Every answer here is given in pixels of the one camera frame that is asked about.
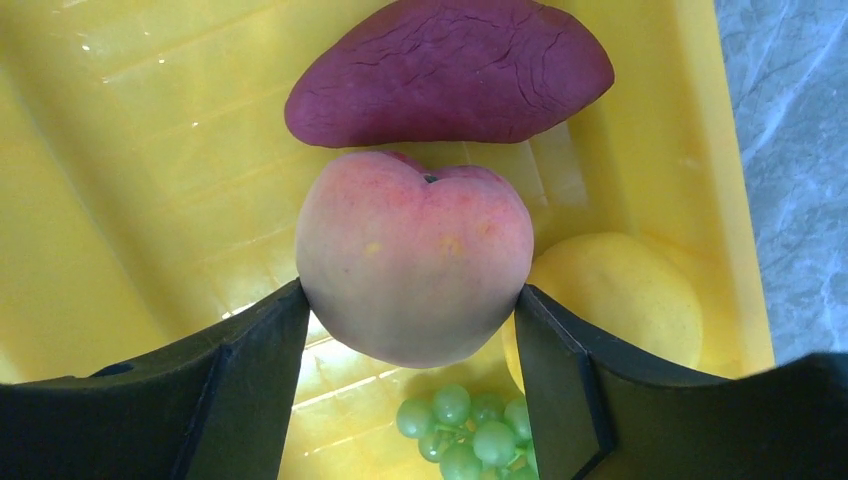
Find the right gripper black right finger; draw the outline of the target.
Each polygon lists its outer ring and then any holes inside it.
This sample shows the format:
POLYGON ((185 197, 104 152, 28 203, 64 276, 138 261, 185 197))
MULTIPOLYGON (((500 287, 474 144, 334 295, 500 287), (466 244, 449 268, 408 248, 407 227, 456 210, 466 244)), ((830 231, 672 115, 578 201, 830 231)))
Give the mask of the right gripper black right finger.
POLYGON ((847 357, 730 380, 650 354, 534 286, 515 323, 543 479, 843 479, 847 357))

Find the yellow toy pear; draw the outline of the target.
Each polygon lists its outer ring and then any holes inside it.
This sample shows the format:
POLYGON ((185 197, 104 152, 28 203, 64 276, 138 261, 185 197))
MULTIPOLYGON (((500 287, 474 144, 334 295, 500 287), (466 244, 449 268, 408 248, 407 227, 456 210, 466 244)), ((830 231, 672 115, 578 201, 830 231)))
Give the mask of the yellow toy pear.
POLYGON ((703 347, 696 290, 668 257, 624 233, 562 240, 527 279, 583 320, 665 360, 695 368, 703 347))

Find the purple toy sweet potato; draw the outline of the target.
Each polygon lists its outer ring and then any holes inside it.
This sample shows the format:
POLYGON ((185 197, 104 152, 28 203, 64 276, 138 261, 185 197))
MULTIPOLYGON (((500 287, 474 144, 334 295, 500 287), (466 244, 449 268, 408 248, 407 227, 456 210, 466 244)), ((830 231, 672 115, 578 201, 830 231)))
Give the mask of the purple toy sweet potato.
POLYGON ((284 107, 298 140, 520 143, 613 85, 599 40, 536 1, 395 1, 322 53, 284 107))

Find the green toy grapes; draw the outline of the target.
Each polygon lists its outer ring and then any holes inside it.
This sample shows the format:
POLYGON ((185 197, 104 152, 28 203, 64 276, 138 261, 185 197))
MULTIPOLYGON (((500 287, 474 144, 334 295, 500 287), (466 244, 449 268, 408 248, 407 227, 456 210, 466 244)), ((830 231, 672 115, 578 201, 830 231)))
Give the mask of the green toy grapes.
POLYGON ((523 395, 472 394, 448 384, 404 400, 395 416, 401 435, 443 479, 538 479, 529 409, 523 395))

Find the toy peach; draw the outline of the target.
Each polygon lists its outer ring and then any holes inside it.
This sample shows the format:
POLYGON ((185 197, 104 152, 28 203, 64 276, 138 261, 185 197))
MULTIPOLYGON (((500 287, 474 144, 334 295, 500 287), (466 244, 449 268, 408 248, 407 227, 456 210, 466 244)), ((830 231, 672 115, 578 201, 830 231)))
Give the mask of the toy peach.
POLYGON ((344 345, 408 368, 477 352, 514 309, 534 229, 496 173, 436 171, 389 152, 331 161, 296 226, 295 258, 315 316, 344 345))

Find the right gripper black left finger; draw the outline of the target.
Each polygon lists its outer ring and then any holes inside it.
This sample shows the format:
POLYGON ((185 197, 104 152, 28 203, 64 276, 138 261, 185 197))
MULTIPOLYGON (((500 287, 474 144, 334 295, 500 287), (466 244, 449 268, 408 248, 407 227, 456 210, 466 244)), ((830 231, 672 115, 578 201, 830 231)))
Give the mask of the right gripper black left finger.
POLYGON ((5 479, 274 479, 309 320, 292 281, 88 377, 1 388, 5 479))

